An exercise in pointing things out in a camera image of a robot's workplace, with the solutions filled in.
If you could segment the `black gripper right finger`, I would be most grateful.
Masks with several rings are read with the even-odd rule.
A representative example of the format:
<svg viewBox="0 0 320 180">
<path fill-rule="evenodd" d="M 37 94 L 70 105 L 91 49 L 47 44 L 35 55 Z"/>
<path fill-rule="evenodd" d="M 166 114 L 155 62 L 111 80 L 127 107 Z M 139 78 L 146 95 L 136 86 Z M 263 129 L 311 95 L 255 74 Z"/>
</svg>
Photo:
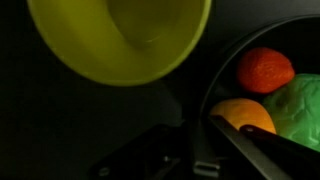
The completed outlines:
<svg viewBox="0 0 320 180">
<path fill-rule="evenodd" d="M 193 122 L 193 172 L 213 180 L 320 180 L 320 153 L 221 116 Z"/>
</svg>

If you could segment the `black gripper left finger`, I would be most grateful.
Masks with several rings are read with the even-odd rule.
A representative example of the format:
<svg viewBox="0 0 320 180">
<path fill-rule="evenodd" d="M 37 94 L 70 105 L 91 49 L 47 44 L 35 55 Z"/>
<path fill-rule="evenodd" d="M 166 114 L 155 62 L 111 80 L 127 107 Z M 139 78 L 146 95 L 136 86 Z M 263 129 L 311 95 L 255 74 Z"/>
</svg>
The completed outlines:
<svg viewBox="0 0 320 180">
<path fill-rule="evenodd" d="M 91 166 L 88 180 L 164 180 L 181 163 L 183 129 L 159 124 Z"/>
</svg>

